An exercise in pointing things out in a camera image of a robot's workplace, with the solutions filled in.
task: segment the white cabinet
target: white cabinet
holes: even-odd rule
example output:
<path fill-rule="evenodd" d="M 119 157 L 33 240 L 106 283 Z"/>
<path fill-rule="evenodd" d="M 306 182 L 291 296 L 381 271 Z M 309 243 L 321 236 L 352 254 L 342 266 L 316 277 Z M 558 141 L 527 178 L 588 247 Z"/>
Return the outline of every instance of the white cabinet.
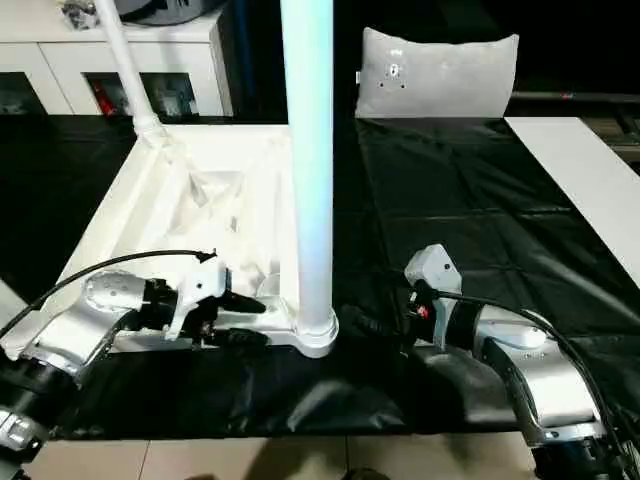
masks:
<path fill-rule="evenodd" d="M 240 90 L 229 81 L 239 78 L 230 30 L 232 9 L 229 2 L 183 25 L 125 25 L 158 113 L 186 109 L 199 115 L 234 114 L 240 98 L 232 98 L 230 92 Z M 222 44 L 223 36 L 227 45 Z M 0 88 L 1 72 L 24 72 L 48 113 L 98 115 L 113 104 L 122 107 L 114 111 L 126 111 L 102 30 L 71 30 L 52 0 L 0 1 Z M 171 95 L 160 93 L 169 91 Z"/>
<path fill-rule="evenodd" d="M 73 113 L 67 103 L 56 78 L 37 44 L 0 44 L 0 92 L 20 88 L 21 92 L 11 92 L 20 97 L 35 95 L 34 102 L 50 114 Z"/>
<path fill-rule="evenodd" d="M 100 114 L 96 96 L 88 81 L 91 77 L 87 74 L 115 74 L 116 64 L 109 45 L 45 43 L 42 44 L 42 51 L 64 95 L 69 99 L 73 112 L 82 115 Z M 227 113 L 222 107 L 216 71 L 207 44 L 132 43 L 131 52 L 143 74 L 186 74 L 195 97 L 197 113 L 200 115 L 222 116 Z"/>

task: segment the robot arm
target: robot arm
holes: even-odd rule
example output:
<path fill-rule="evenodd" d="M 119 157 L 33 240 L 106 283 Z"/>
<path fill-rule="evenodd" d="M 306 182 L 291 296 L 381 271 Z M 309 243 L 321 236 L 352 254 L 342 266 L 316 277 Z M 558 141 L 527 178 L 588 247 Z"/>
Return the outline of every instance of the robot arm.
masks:
<path fill-rule="evenodd" d="M 103 271 L 85 282 L 76 302 L 53 317 L 15 361 L 0 349 L 0 478 L 13 478 L 4 470 L 17 473 L 35 457 L 120 330 L 166 330 L 169 340 L 186 336 L 214 343 L 219 307 L 265 311 L 226 286 L 227 270 L 217 257 L 200 263 L 177 290 L 164 280 Z"/>
<path fill-rule="evenodd" d="M 461 294 L 442 245 L 416 253 L 405 277 L 410 308 L 420 321 L 435 321 L 433 343 L 467 350 L 500 376 L 541 478 L 618 478 L 588 384 L 554 338 L 516 312 L 434 298 L 433 289 Z"/>

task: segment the dark background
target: dark background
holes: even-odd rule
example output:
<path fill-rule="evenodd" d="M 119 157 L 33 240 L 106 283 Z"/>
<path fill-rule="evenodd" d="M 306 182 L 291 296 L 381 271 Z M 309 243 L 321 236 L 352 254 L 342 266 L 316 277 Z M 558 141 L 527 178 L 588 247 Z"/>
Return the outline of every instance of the dark background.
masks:
<path fill-rule="evenodd" d="M 245 83 L 252 85 L 245 113 L 284 119 L 279 0 L 237 4 L 244 6 Z M 516 91 L 640 93 L 633 62 L 638 2 L 335 0 L 334 9 L 338 114 L 354 111 L 365 26 L 416 42 L 491 41 L 518 33 Z"/>

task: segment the tile floor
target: tile floor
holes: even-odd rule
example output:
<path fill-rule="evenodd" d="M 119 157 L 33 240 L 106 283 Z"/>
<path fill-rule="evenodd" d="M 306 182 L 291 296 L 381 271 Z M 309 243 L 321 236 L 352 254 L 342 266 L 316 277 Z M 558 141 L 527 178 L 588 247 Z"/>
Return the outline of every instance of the tile floor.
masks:
<path fill-rule="evenodd" d="M 51 442 L 33 480 L 339 480 L 370 467 L 392 480 L 534 479 L 518 433 L 152 442 Z"/>

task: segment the black plastic sheet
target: black plastic sheet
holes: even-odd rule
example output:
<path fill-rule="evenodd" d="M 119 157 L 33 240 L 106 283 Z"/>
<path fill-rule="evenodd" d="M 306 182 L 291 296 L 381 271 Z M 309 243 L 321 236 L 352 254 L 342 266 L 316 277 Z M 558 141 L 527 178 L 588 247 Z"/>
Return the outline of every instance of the black plastic sheet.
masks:
<path fill-rule="evenodd" d="M 3 254 L 0 271 L 20 293 L 37 295 L 59 272 L 126 156 L 129 128 L 52 119 L 40 126 L 39 146 L 9 142 L 6 158 L 15 165 L 3 178 L 3 199 L 23 202 L 29 215 L 9 215 L 9 224 L 30 240 L 10 237 L 13 255 Z M 87 149 L 87 136 L 95 148 Z M 431 243 L 445 245 L 465 293 L 547 316 L 588 352 L 616 405 L 640 412 L 637 288 L 504 122 L 337 121 L 335 138 L 333 303 L 341 331 L 334 351 L 320 360 L 290 348 L 110 355 L 70 405 L 58 437 L 516 428 L 490 369 L 455 349 L 403 352 L 402 269 Z M 44 202 L 22 190 L 30 181 L 24 172 L 46 172 L 46 151 L 66 173 Z M 52 224 L 64 218 L 72 221 L 60 245 Z M 29 263 L 34 244 L 56 261 Z"/>

